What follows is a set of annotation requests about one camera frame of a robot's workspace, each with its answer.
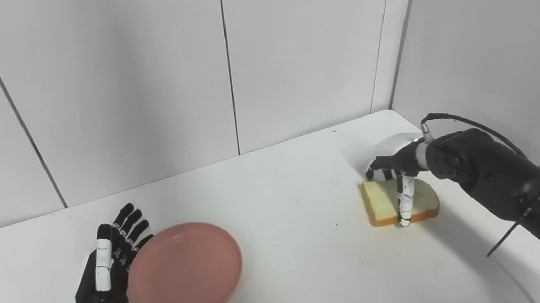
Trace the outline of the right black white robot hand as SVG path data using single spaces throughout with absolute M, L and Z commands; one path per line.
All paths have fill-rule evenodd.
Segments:
M 421 133 L 399 133 L 387 137 L 375 145 L 375 159 L 365 171 L 368 181 L 374 179 L 376 171 L 390 173 L 397 181 L 398 218 L 402 227 L 407 227 L 412 221 L 415 180 L 419 172 L 426 171 L 424 158 L 417 154 L 420 145 L 425 144 Z

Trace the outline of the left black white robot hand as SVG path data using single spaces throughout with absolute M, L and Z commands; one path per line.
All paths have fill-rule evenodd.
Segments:
M 137 254 L 154 236 L 145 235 L 149 222 L 132 203 L 121 208 L 112 223 L 97 229 L 95 248 L 89 254 L 76 303 L 129 303 L 129 273 Z

